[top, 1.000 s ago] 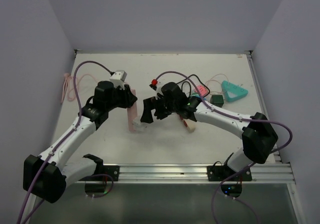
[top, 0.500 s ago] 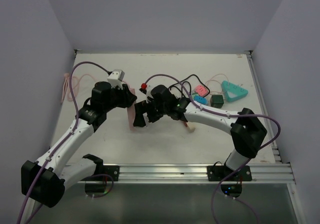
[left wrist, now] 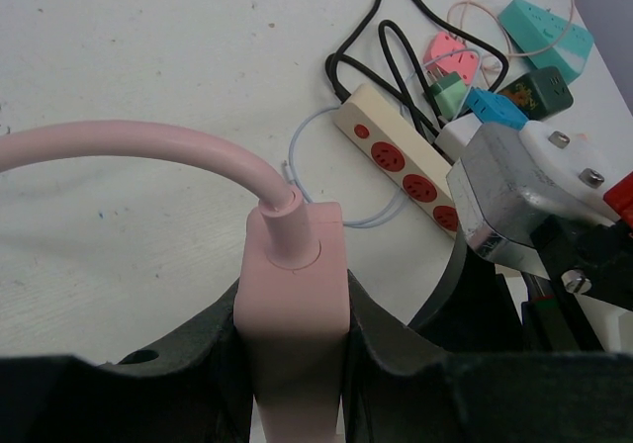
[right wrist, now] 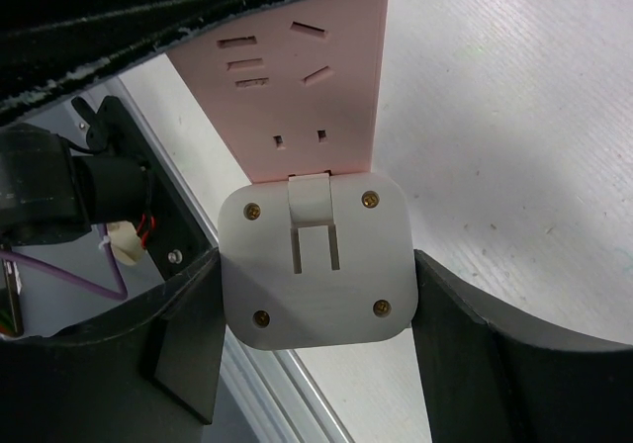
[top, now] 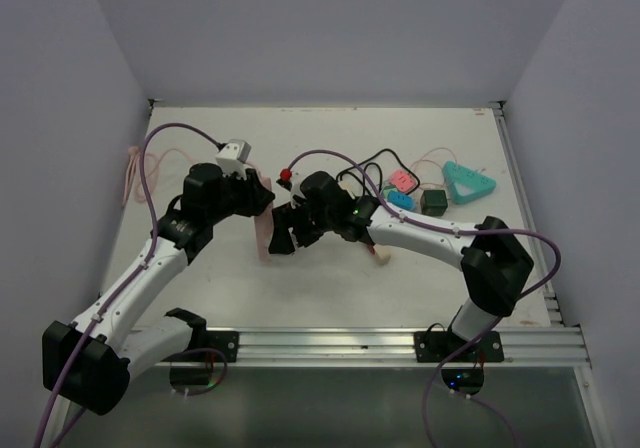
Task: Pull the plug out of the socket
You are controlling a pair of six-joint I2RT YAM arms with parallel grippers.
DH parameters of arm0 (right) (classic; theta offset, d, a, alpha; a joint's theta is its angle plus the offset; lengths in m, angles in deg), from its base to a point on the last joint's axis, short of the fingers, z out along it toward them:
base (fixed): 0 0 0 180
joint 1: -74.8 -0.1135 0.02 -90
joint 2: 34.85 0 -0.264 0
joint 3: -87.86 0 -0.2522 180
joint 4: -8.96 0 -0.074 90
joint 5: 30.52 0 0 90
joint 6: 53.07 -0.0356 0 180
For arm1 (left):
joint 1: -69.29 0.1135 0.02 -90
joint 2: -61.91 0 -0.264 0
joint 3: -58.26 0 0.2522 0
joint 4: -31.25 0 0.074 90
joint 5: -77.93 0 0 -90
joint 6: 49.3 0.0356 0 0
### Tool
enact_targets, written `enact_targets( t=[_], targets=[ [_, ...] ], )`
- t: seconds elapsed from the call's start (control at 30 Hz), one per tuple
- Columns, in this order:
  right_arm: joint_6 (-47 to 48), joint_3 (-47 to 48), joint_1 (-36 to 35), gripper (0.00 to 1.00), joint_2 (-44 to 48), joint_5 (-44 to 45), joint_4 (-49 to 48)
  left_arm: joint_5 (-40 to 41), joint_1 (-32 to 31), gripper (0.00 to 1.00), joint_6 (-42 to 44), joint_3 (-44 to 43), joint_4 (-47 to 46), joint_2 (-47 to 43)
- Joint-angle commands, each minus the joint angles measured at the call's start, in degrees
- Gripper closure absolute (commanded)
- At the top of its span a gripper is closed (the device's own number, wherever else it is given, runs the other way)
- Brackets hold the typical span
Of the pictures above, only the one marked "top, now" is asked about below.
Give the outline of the pink power strip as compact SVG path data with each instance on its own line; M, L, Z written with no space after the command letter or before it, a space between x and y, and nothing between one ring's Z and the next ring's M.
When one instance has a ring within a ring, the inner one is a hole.
M273 202L270 202L265 210L254 218L254 228L258 258L261 262L270 262L269 245L273 236Z

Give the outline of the beige power strip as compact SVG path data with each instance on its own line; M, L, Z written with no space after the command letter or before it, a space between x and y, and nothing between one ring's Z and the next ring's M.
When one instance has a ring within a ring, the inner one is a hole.
M366 249L374 261L380 266L384 266L391 259L391 250L385 246L367 245Z

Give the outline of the green plug adapter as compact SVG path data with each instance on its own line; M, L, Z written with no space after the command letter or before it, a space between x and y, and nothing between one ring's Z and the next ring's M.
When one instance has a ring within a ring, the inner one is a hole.
M384 198L387 198L387 197L388 197L388 195L389 195L391 192L394 192L395 190L396 190L396 187L395 187L395 186L393 186L393 185L387 185L387 186L385 186L385 187L382 189L381 193L382 193L382 196L383 196Z

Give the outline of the blue white plug adapter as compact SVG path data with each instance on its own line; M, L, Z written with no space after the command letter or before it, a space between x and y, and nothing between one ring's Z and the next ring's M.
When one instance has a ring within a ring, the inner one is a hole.
M396 190L387 193L387 201L403 210L412 211L414 208L414 200L409 195Z

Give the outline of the dark green cube socket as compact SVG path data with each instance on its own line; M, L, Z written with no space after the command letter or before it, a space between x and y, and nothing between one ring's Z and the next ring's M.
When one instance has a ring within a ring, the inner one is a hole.
M430 217L441 217L448 209L448 199L445 190L426 189L420 196L420 212Z

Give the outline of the teal triangular power socket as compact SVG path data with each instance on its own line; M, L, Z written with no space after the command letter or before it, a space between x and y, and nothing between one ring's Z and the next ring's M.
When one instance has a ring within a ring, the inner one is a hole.
M497 187L494 179L454 161L444 164L442 174L449 194L457 205L484 198L492 194Z

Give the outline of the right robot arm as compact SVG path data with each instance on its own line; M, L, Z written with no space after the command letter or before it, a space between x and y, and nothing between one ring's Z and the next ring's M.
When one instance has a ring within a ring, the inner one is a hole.
M513 313L533 270L531 256L498 218L465 224L411 213L373 195L355 196L324 171L303 177L285 169L277 183L290 200L272 212L272 254L289 255L334 233L347 242L401 248L458 269L468 298L445 337L454 359L470 359L481 348L478 333Z

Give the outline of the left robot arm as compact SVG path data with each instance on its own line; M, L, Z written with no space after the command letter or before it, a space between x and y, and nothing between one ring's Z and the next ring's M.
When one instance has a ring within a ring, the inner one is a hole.
M72 322L55 321L42 336L46 389L97 414L110 412L147 367L181 356L197 360L210 348L204 318L168 311L148 333L132 328L152 301L231 216L257 217L274 193L249 165L226 174L216 164L192 166L138 258L93 305Z

